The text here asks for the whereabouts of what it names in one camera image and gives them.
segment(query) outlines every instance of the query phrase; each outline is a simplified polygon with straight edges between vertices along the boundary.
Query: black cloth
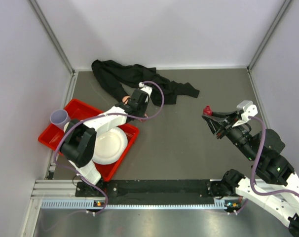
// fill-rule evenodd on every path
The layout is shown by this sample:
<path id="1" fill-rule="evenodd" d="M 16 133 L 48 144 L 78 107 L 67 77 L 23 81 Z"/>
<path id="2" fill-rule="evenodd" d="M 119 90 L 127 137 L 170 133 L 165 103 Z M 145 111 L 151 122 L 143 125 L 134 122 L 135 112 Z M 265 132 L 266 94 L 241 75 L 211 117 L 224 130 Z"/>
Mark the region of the black cloth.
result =
<path id="1" fill-rule="evenodd" d="M 194 98 L 199 95 L 199 90 L 191 84 L 170 81 L 157 74 L 156 68 L 146 68 L 138 64 L 123 66 L 112 60 L 104 62 L 96 60 L 92 63 L 91 68 L 100 86 L 119 102 L 128 95 L 120 82 L 133 88 L 139 88 L 139 83 L 146 80 L 156 82 L 164 93 L 164 104 L 169 105 L 176 104 L 177 95 L 188 95 Z M 159 90 L 154 85 L 150 84 L 149 86 L 153 88 L 150 95 L 153 104 L 160 106 L 162 98 Z"/>

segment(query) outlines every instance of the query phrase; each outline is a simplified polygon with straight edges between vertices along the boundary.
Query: red tray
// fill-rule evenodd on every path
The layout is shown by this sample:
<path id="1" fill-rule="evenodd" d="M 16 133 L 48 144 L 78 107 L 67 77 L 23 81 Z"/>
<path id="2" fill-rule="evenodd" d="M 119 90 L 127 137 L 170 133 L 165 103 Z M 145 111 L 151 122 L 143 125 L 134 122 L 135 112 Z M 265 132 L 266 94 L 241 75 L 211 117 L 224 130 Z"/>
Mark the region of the red tray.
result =
<path id="1" fill-rule="evenodd" d="M 93 117 L 103 112 L 77 99 L 71 100 L 64 109 L 67 111 L 71 119 L 78 119 L 78 120 L 83 120 L 89 117 Z M 122 153 L 120 159 L 115 163 L 106 164 L 106 165 L 95 163 L 97 170 L 100 172 L 101 176 L 105 181 L 111 180 L 114 173 L 118 169 L 119 165 L 123 161 L 125 155 L 129 151 L 129 149 L 131 148 L 132 144 L 134 143 L 135 139 L 139 134 L 138 128 L 131 126 L 129 124 L 122 125 L 120 126 L 120 128 L 124 131 L 128 139 L 128 145 L 125 148 L 124 152 Z M 55 151 L 57 145 L 59 144 L 63 136 L 64 136 L 64 132 L 62 130 L 50 124 L 46 128 L 46 130 L 39 136 L 38 141 Z"/>

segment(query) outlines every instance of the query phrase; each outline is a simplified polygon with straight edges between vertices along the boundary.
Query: white plate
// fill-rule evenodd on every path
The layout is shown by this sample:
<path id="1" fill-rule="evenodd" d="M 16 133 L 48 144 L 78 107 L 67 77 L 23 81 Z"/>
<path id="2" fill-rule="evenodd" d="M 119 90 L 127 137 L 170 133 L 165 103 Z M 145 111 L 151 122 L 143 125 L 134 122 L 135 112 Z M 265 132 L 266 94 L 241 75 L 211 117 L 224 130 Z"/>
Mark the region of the white plate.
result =
<path id="1" fill-rule="evenodd" d="M 115 127 L 96 139 L 92 160 L 97 164 L 112 164 L 120 158 L 127 145 L 125 133 Z"/>

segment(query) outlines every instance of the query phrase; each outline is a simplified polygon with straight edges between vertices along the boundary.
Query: metal floor panel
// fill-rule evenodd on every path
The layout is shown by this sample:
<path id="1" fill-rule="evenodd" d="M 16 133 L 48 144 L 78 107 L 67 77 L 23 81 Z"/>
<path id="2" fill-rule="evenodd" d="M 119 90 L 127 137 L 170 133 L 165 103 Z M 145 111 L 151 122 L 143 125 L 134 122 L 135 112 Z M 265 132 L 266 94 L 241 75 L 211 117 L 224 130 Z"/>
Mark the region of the metal floor panel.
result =
<path id="1" fill-rule="evenodd" d="M 176 82 L 189 82 L 200 90 L 197 99 L 178 96 L 176 105 L 165 105 L 161 114 L 144 123 L 131 122 L 140 130 L 135 144 L 117 170 L 114 179 L 220 179 L 229 169 L 250 176 L 251 165 L 231 142 L 217 140 L 202 119 L 206 105 L 218 112 L 230 112 L 243 100 L 256 98 L 246 69 L 161 70 Z M 133 89 L 124 86 L 131 94 Z M 108 95 L 92 72 L 79 72 L 73 98 L 101 110 L 116 100 Z M 151 102 L 148 114 L 158 110 Z M 250 122 L 256 134 L 260 125 Z M 63 158 L 59 162 L 68 164 Z M 72 179 L 71 171 L 57 167 L 54 179 Z"/>
<path id="2" fill-rule="evenodd" d="M 34 237 L 291 237 L 274 216 L 249 202 L 237 216 L 223 210 L 106 210 L 92 214 L 41 209 Z M 49 232 L 44 229 L 58 225 Z"/>

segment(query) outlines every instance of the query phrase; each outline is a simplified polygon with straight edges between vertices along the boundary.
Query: plastic cup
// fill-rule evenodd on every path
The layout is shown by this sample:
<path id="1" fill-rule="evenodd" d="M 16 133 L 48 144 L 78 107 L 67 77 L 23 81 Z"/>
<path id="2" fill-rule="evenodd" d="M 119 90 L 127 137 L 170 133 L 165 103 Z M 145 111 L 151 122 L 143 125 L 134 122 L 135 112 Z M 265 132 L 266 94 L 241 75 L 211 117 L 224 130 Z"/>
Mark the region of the plastic cup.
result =
<path id="1" fill-rule="evenodd" d="M 65 124 L 71 121 L 71 119 L 66 110 L 56 110 L 51 114 L 50 121 L 53 125 L 64 131 Z"/>

